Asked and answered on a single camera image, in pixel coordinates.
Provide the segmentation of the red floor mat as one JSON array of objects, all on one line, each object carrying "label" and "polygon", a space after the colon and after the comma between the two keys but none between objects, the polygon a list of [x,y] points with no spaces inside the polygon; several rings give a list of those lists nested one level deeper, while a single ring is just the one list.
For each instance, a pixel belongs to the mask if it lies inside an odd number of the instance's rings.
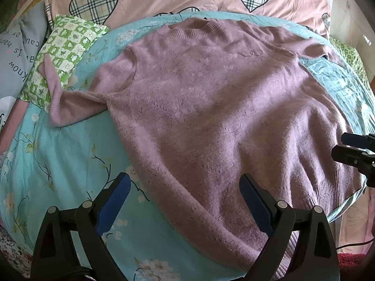
[{"label": "red floor mat", "polygon": [[374,280],[374,255],[339,253],[340,280]]}]

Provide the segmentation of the dark floral bed sheet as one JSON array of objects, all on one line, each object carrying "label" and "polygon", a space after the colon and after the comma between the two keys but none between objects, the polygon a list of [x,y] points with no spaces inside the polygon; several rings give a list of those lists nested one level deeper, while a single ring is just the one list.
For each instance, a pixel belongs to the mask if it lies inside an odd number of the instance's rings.
[{"label": "dark floral bed sheet", "polygon": [[32,256],[19,246],[3,227],[1,227],[1,252],[10,267],[21,276],[30,278]]}]

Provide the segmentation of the green white checkered pillow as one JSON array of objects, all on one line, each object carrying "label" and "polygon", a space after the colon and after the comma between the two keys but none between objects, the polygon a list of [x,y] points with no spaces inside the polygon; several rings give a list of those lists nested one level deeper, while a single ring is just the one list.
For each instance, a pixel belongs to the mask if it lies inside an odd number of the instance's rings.
[{"label": "green white checkered pillow", "polygon": [[21,90],[19,99],[31,102],[48,111],[51,96],[48,85],[39,71],[44,55],[50,55],[61,86],[67,87],[69,78],[83,55],[109,28],[70,15],[57,15],[54,29],[40,49],[32,69]]}]

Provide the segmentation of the mauve knit sweater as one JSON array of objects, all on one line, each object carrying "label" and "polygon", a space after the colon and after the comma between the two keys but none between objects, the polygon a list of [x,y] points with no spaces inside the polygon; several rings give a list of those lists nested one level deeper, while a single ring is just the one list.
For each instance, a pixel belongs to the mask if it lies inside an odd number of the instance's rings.
[{"label": "mauve knit sweater", "polygon": [[329,46],[281,27],[189,18],[127,45],[86,91],[65,91],[49,54],[40,72],[62,127],[107,110],[142,185],[194,247],[248,270],[266,242],[240,195],[248,173],[297,209],[335,212],[362,188],[332,148],[351,126],[300,63]]}]

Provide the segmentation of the grey text-print pillow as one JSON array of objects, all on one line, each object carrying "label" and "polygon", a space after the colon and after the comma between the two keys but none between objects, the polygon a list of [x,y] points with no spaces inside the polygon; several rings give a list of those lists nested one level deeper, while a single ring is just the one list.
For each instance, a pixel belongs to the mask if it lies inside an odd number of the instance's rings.
[{"label": "grey text-print pillow", "polygon": [[36,3],[1,33],[1,97],[17,97],[45,40],[48,21],[44,3]]}]

